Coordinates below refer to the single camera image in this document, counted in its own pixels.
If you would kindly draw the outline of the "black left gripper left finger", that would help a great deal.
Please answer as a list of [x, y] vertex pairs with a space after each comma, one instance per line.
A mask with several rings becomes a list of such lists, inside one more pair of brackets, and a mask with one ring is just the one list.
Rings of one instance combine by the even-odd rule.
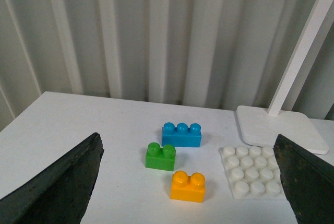
[[80, 223], [104, 153], [93, 133], [1, 199], [1, 223]]

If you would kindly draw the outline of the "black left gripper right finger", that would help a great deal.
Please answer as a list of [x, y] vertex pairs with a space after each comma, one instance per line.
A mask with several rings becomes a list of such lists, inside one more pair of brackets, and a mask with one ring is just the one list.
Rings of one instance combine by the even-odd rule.
[[333, 166], [279, 134], [274, 153], [298, 223], [333, 223]]

